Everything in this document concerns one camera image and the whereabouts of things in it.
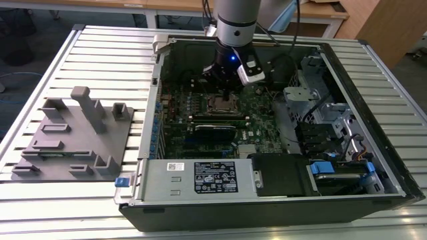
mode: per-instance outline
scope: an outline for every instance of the aluminum slotted table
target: aluminum slotted table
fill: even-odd
[[[112,182],[11,183],[11,168],[31,140],[45,98],[65,98],[73,86],[88,86],[102,106],[125,102],[134,108],[121,172],[136,169],[140,134],[153,70],[152,41],[158,33],[200,36],[198,31],[77,26],[64,42],[0,145],[0,239],[413,239],[427,236],[427,200],[342,224],[138,232],[114,205]],[[277,36],[278,40],[290,37]],[[328,43],[384,129],[405,166],[427,194],[427,116],[368,45],[356,40],[298,37]],[[124,188],[121,198],[130,196]]]

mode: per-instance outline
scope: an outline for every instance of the metal frame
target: metal frame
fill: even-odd
[[[65,65],[68,69],[76,66],[74,64],[68,65],[68,62],[61,63],[68,53],[81,49],[82,43],[86,44],[85,40],[77,40],[77,32],[80,31],[73,30],[69,34],[65,44],[45,72],[45,76],[30,95],[30,100],[25,104],[9,133],[5,136],[3,142],[0,145],[0,165],[3,166],[6,164],[0,172],[0,181],[2,182],[7,180],[10,166],[19,157],[18,151],[10,151],[11,154],[6,155],[3,152],[9,152],[9,149],[13,149],[14,146],[21,146],[26,139],[30,139],[34,129],[38,127],[37,121],[43,117],[38,111],[35,111],[37,103],[42,101],[42,95],[49,94],[50,96],[61,97],[64,92],[61,89],[50,91],[49,86],[65,88],[76,84],[93,84],[96,81],[104,83],[102,80],[88,78],[69,78],[66,81],[54,80],[54,75],[60,76],[62,74],[60,69]],[[97,34],[97,48],[101,48],[102,52],[88,52],[85,55],[86,59],[100,61],[81,64],[81,66],[89,70],[97,67],[97,64],[102,63],[101,61],[106,59],[114,60],[117,64],[130,63],[126,64],[129,66],[133,66],[132,63],[138,63],[138,59],[144,62],[148,61],[150,56],[146,56],[144,51],[146,49],[152,51],[149,46],[153,41],[153,35],[161,33],[169,35],[202,36],[200,31],[85,26],[85,29],[80,33],[80,38],[82,39],[84,37],[88,39],[88,37],[94,37]],[[113,42],[117,35],[121,36],[122,39],[129,39],[130,34],[133,38],[141,37],[137,43],[138,45],[134,45],[129,40]],[[260,34],[256,34],[254,38],[268,40],[268,37]],[[292,40],[290,36],[277,35],[274,38],[282,41]],[[414,147],[412,145],[413,141],[417,141],[418,144],[424,143],[421,140],[425,139],[427,136],[427,124],[414,111],[417,105],[416,103],[410,103],[412,98],[398,93],[394,78],[390,74],[384,74],[386,68],[378,64],[378,58],[369,54],[356,40],[298,37],[297,41],[326,42],[330,45],[374,118],[381,124],[386,137],[394,145],[396,152],[404,161],[405,167],[421,187],[424,194],[427,194],[427,146],[417,145]],[[109,51],[113,52],[113,50],[116,50],[117,46],[120,48],[130,48],[133,55],[129,54],[128,51],[114,56],[108,54]],[[85,77],[89,77],[90,72],[85,71],[85,73]],[[134,84],[136,75],[122,74],[122,72],[120,72],[120,77],[121,76],[120,81],[122,84],[116,85],[116,96],[124,96],[124,88],[138,88],[138,91],[132,91],[132,93],[140,92],[141,88],[146,88],[145,84],[148,82],[145,81],[138,81],[141,86]],[[100,85],[100,87],[110,88],[110,86],[102,85]],[[374,93],[366,90],[378,90],[380,93],[374,95]],[[108,96],[109,94],[110,92],[98,92],[97,98],[106,96],[108,98],[105,97],[101,101],[108,102],[110,98]],[[133,117],[130,135],[128,137],[128,150],[124,154],[125,165],[121,167],[121,174],[124,176],[137,169],[138,134],[141,134],[144,127],[142,110],[145,109],[145,103],[141,100],[134,101],[132,98],[128,98],[125,103],[129,107],[134,106],[138,110]],[[372,236],[380,236],[382,239],[389,240],[400,240],[424,239],[427,236],[427,228],[422,227],[422,225],[427,224],[427,200],[397,210],[376,212],[350,223],[224,229],[216,231],[144,233],[138,232],[121,216],[113,202],[114,192],[116,188],[110,182],[0,184],[1,240],[114,238],[216,239],[218,234],[222,239],[241,238],[261,240],[270,238],[274,238],[274,240],[285,240],[289,237],[298,240],[312,238],[313,236],[318,240],[329,240],[332,238],[341,238],[342,235],[349,240],[370,239]],[[128,201],[132,196],[132,188],[121,188],[118,195],[122,201]]]
[[[178,36],[178,35],[172,35],[169,36],[169,39],[172,39],[173,42],[176,41],[206,41],[206,42],[212,42],[214,41],[213,39],[210,38],[205,38],[205,37],[201,37],[201,38],[192,38],[192,37],[188,37],[185,38],[184,36]],[[290,45],[290,42],[281,42],[282,45]],[[357,119],[361,119],[361,115],[358,114],[357,110],[356,110],[356,107],[354,107],[354,104],[353,104],[353,100],[352,98],[349,97],[349,95],[346,94],[346,91],[342,87],[342,79],[340,79],[340,77],[337,76],[337,73],[334,72],[336,69],[332,67],[332,61],[329,60],[329,58],[326,57],[325,53],[328,53],[329,55],[332,55],[333,53],[330,52],[329,49],[325,49],[325,45],[324,44],[318,44],[318,45],[314,45],[312,42],[301,42],[298,44],[298,46],[301,47],[316,47],[318,50],[321,50],[321,53],[320,53],[320,57],[330,71],[330,74],[334,78],[334,81],[340,87],[340,91],[342,92],[342,95],[345,97],[345,100],[348,102],[348,105],[352,109],[352,112],[353,114],[356,115],[356,118]],[[164,57],[165,55],[169,54],[169,51],[166,52],[162,52],[160,54],[160,61],[158,63],[156,64],[156,68],[157,70],[160,69],[161,65],[162,65],[162,62],[164,62]],[[137,184],[134,184],[136,188],[133,188],[133,194],[132,194],[132,199],[129,201],[130,203],[130,206],[149,206],[149,205],[188,205],[188,204],[221,204],[221,203],[241,203],[241,202],[245,202],[245,203],[250,203],[250,202],[285,202],[285,201],[310,201],[310,200],[328,200],[328,199],[346,199],[346,198],[354,198],[354,196],[316,196],[316,197],[292,197],[292,198],[286,198],[286,197],[274,197],[274,198],[248,198],[248,199],[244,199],[244,198],[237,198],[237,199],[229,199],[229,200],[222,200],[222,199],[213,199],[212,197],[212,200],[200,200],[200,199],[194,199],[194,200],[185,200],[185,201],[181,201],[181,200],[176,200],[176,201],[161,201],[161,202],[157,202],[157,201],[145,201],[144,200],[144,192],[145,192],[145,183],[146,183],[146,173],[148,173],[148,165],[149,165],[149,160],[146,159],[148,158],[148,155],[149,155],[149,145],[150,145],[150,142],[149,141],[144,141],[144,139],[150,139],[150,132],[152,132],[152,126],[153,126],[153,114],[154,114],[154,101],[153,101],[153,97],[154,95],[157,94],[157,88],[150,88],[149,90],[149,99],[148,99],[148,104],[149,104],[149,107],[146,108],[146,115],[145,115],[145,125],[144,125],[144,129],[142,129],[142,132],[141,132],[141,141],[140,141],[140,147],[138,147],[138,158],[141,159],[141,167],[136,170],[136,175],[140,176],[140,180],[137,181]],[[366,126],[364,125],[362,123],[362,120],[358,121],[360,123],[360,128],[362,130],[362,135],[365,136],[368,142],[370,143],[370,147],[374,151],[374,155],[378,159],[378,163],[384,169],[384,171],[386,172],[388,174],[388,177],[389,177],[389,181],[392,183],[392,186],[393,188],[396,189],[396,193],[388,193],[388,194],[366,194],[366,195],[360,195],[357,196],[356,198],[374,198],[374,197],[397,197],[397,196],[405,196],[405,192],[402,191],[402,188],[400,186],[400,183],[397,182],[397,179],[394,177],[394,175],[392,174],[392,170],[390,170],[390,167],[388,166],[388,162],[385,161],[385,158],[380,152],[380,147],[377,146],[377,143],[373,141],[373,138],[372,138],[372,134],[376,134],[376,132],[369,132],[368,131],[368,128]]]
[[[144,14],[146,17],[146,27],[149,29],[158,28],[158,15],[166,16],[185,16],[185,17],[201,17],[201,11],[180,11],[180,10],[162,10],[148,9],[141,7],[105,7],[105,6],[81,6],[68,4],[48,4],[33,2],[13,2],[0,1],[0,7],[3,8],[25,8],[25,9],[41,9],[41,10],[60,10],[60,11],[78,11],[78,12],[97,12],[97,13],[118,13],[118,14]],[[332,39],[338,31],[344,19],[342,18],[313,18],[301,17],[300,22],[306,24],[325,24],[326,28],[322,33],[322,38]],[[290,22],[296,23],[297,20],[293,17]]]

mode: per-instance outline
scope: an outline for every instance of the gray plastic base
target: gray plastic base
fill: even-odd
[[[11,180],[33,182],[113,181],[120,174],[133,108],[124,103],[102,107],[90,100],[93,122],[80,106],[65,106],[61,99],[48,99],[41,110],[46,117],[33,135],[22,159],[13,167]]]

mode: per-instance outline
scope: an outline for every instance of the floor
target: floor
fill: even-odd
[[[0,60],[0,76],[13,72],[35,72],[42,74],[74,24],[114,27],[134,27],[134,24],[137,24],[141,27],[146,27],[145,17],[142,15],[60,11],[58,16],[60,19],[53,20],[46,10],[33,10],[31,20],[37,32],[26,37],[26,42],[34,53],[34,60],[19,67],[10,67]],[[172,19],[172,21],[173,24],[168,24],[168,19],[161,16],[158,18],[160,27],[182,30],[201,29],[202,22],[200,17],[190,18],[182,16],[178,19]],[[424,82],[427,76],[425,59],[412,61],[410,57],[405,56],[392,70],[392,73],[427,112],[427,83]],[[0,79],[0,83],[5,86],[5,91],[0,93],[0,100],[22,102],[0,102],[0,139],[19,113],[23,102],[37,85],[38,79],[39,77],[35,75],[9,75]]]

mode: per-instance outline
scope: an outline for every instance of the wooden table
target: wooden table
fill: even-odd
[[[202,7],[200,0],[0,0],[0,7],[26,8],[80,12],[144,14],[146,26],[156,29],[157,16],[201,17]],[[345,12],[336,12],[328,3],[304,3],[300,6],[300,22],[305,24],[326,25],[324,38],[333,38],[342,20],[349,17]]]

